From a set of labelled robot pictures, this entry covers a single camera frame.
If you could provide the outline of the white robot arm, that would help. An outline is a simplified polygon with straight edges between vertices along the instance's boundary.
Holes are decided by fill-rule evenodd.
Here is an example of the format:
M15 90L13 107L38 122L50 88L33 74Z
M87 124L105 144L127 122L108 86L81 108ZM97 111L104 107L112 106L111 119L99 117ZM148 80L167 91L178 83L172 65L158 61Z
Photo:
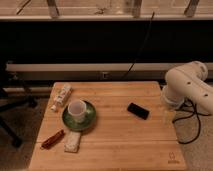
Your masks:
M184 99L188 98L213 114L213 87L205 83L207 76L207 66L200 61L168 70L161 94L162 101L169 107L179 108Z

